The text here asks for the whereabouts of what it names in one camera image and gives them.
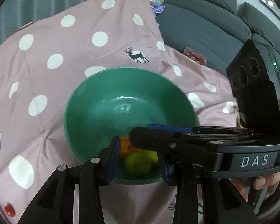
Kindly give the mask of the right hand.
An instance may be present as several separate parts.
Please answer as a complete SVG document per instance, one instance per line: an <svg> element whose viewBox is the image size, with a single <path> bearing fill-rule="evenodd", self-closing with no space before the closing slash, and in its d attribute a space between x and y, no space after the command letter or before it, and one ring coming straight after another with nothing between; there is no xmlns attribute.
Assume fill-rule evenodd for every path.
<svg viewBox="0 0 280 224"><path fill-rule="evenodd" d="M237 178L232 178L230 179L230 181L247 202L248 194L245 192L243 183ZM277 172L270 175L263 175L257 177L253 182L253 188L255 190L262 190L264 188L267 188L267 193L264 197L264 200L266 200L275 192L279 183L280 183L280 172Z"/></svg>

